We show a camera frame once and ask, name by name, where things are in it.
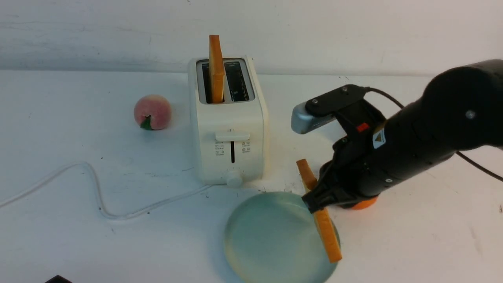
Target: toaster label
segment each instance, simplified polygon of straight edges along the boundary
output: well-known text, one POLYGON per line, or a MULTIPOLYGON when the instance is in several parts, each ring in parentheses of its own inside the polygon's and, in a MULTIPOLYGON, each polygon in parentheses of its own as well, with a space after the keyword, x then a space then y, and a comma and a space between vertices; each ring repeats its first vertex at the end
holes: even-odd
POLYGON ((215 141, 215 156, 224 156, 224 155, 225 155, 225 150, 224 150, 223 142, 215 141))
POLYGON ((241 152, 242 153, 249 153, 250 152, 250 142, 249 141, 243 141, 241 143, 241 152))

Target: warning label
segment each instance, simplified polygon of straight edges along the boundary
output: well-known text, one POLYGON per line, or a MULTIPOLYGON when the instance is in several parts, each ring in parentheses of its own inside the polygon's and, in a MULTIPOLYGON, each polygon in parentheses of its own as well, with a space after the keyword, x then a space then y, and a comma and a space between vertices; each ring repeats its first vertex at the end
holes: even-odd
POLYGON ((386 137, 384 136, 384 128, 382 128, 372 136, 372 144, 377 149, 385 143, 386 137))

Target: toaster knob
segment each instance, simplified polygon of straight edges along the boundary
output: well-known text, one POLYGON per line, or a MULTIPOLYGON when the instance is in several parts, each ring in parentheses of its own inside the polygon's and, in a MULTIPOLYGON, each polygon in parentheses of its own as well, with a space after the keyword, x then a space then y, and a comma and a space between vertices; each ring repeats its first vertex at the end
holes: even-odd
POLYGON ((230 171, 227 173, 227 186, 238 188, 243 184, 243 178, 239 171, 230 171))

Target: black cable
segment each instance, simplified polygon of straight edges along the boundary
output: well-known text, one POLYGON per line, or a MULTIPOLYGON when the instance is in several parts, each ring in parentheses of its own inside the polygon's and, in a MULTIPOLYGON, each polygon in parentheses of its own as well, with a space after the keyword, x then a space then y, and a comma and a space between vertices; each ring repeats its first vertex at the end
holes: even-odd
POLYGON ((495 174, 495 173, 492 173, 491 171, 489 171, 488 169, 482 167, 480 164, 478 164, 477 162, 469 159, 466 155, 462 154, 461 152, 456 152, 456 154, 463 158, 466 162, 470 163, 471 165, 475 166, 477 169, 479 169, 480 171, 484 172, 485 174, 493 177, 493 178, 496 178, 497 180, 503 182, 503 177, 499 176, 498 174, 495 174))
MULTIPOLYGON (((405 106, 403 104, 401 104, 398 100, 396 100, 394 97, 392 97, 391 95, 383 92, 382 90, 378 90, 378 89, 374 89, 374 88, 365 88, 367 91, 369 92, 375 92, 375 93, 378 93, 384 97, 386 97, 387 99, 393 101, 393 103, 395 103, 398 107, 400 107, 400 109, 404 108, 405 106)), ((473 165, 475 168, 477 168, 478 170, 484 172, 485 174, 495 178, 496 180, 499 180, 501 182, 503 182, 503 177, 499 176, 498 174, 496 173, 493 173, 491 172, 490 170, 486 169, 485 167, 483 167, 482 165, 478 164, 477 162, 471 160, 468 156, 462 154, 461 152, 458 152, 456 151, 456 154, 461 157, 462 159, 464 159, 466 162, 470 163, 471 165, 473 165)))

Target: toaster lever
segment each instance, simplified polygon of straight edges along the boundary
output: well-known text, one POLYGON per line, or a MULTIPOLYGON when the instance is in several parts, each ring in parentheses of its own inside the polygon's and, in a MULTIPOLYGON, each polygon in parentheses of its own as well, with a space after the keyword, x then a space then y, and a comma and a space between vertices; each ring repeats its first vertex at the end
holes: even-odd
POLYGON ((219 142, 241 142, 250 139, 250 133, 246 131, 217 131, 215 139, 219 142))

